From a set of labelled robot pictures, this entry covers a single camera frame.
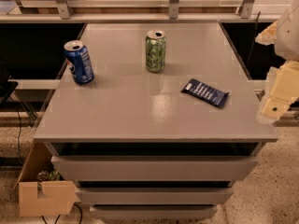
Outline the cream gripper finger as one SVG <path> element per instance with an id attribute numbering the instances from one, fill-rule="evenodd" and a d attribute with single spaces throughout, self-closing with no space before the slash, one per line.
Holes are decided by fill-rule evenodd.
<path id="1" fill-rule="evenodd" d="M 299 62 L 288 60 L 271 67 L 259 105 L 259 121 L 277 121 L 299 99 Z"/>
<path id="2" fill-rule="evenodd" d="M 262 32 L 258 33 L 255 38 L 255 41 L 261 45 L 272 45 L 276 41 L 276 31 L 278 27 L 278 21 L 271 23 L 267 28 Z"/>

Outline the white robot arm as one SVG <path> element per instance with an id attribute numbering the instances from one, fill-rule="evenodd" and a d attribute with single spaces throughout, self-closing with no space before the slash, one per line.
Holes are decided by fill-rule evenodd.
<path id="1" fill-rule="evenodd" d="M 257 35 L 255 41 L 273 45 L 285 63 L 271 67 L 266 76 L 264 96 L 257 120 L 263 124 L 278 121 L 299 99 L 299 0 L 293 0 L 278 21 Z"/>

